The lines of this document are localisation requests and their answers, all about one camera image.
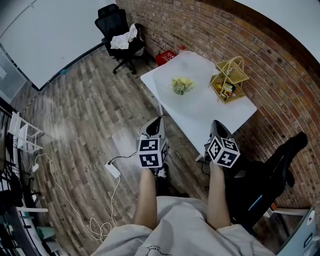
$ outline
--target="baseboard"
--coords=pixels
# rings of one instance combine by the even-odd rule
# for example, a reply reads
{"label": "baseboard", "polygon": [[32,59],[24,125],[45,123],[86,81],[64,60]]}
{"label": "baseboard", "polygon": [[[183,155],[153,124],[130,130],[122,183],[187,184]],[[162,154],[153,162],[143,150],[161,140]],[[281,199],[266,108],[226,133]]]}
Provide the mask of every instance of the baseboard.
{"label": "baseboard", "polygon": [[103,45],[104,44],[101,42],[98,45],[96,45],[95,47],[93,47],[90,50],[87,50],[85,53],[81,54],[78,58],[76,58],[73,61],[71,61],[68,65],[66,65],[59,72],[57,72],[53,77],[51,77],[50,80],[48,82],[46,82],[40,89],[38,87],[36,87],[34,84],[32,84],[31,86],[33,88],[35,88],[37,91],[42,91],[46,87],[46,85],[51,83],[54,79],[56,79],[60,75],[60,72],[62,70],[67,70],[69,67],[71,67],[73,64],[75,64],[77,61],[81,60],[83,57],[87,56],[88,54],[92,53],[93,51],[95,51],[96,49],[98,49],[99,47],[101,47]]}

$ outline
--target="mesh chair back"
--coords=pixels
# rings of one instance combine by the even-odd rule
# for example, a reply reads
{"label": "mesh chair back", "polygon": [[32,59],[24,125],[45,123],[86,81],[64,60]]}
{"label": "mesh chair back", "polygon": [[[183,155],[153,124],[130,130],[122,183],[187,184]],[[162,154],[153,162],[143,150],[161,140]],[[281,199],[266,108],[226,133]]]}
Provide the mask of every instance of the mesh chair back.
{"label": "mesh chair back", "polygon": [[120,9],[108,16],[100,17],[94,23],[107,40],[111,40],[113,36],[122,35],[129,31],[126,11],[124,9]]}
{"label": "mesh chair back", "polygon": [[98,17],[102,18],[104,16],[108,16],[118,10],[119,10],[118,5],[116,5],[115,3],[109,4],[109,5],[98,10]]}

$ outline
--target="white table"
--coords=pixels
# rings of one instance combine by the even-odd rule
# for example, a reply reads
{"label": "white table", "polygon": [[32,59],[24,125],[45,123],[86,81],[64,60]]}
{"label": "white table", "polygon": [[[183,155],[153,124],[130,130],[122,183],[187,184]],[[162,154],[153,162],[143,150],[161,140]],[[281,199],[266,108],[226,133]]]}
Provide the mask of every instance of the white table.
{"label": "white table", "polygon": [[[219,71],[215,69],[215,64],[211,61],[210,63],[212,64],[212,74],[210,74],[210,76],[218,74]],[[194,120],[188,116],[181,115],[159,98],[153,77],[153,73],[159,68],[161,68],[161,66],[145,73],[140,78],[157,98],[160,114],[163,115],[163,106],[199,152],[200,155],[197,157],[196,161],[198,161],[201,156],[205,155],[204,145],[208,142],[211,123],[213,120],[218,120],[224,124],[225,127],[233,134],[253,115],[254,112],[257,111],[257,107],[246,96],[228,104],[224,104],[218,99],[214,90],[208,86],[204,89],[206,90],[204,98],[202,97],[199,104],[197,104],[197,111],[199,112],[200,119]]]}

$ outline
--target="table leg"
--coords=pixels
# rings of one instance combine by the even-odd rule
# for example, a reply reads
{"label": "table leg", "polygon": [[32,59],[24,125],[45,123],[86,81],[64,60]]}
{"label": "table leg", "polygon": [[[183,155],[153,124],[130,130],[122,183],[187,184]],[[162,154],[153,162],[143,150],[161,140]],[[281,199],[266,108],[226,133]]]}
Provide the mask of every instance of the table leg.
{"label": "table leg", "polygon": [[164,115],[164,111],[162,109],[162,105],[161,105],[161,102],[159,100],[158,100],[158,105],[159,105],[160,115],[163,116]]}
{"label": "table leg", "polygon": [[198,162],[201,158],[202,158],[202,155],[198,155],[195,161]]}

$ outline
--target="white cloth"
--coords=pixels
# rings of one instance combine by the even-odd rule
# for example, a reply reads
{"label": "white cloth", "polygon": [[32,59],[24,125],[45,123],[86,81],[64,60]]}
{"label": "white cloth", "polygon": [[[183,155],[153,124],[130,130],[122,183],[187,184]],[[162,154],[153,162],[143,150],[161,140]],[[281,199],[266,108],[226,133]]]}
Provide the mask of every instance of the white cloth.
{"label": "white cloth", "polygon": [[157,197],[158,226],[115,227],[92,256],[274,256],[241,225],[213,230],[199,199]]}
{"label": "white cloth", "polygon": [[138,30],[135,24],[132,24],[129,32],[115,35],[110,42],[111,49],[129,49],[129,41],[135,37],[137,37]]}

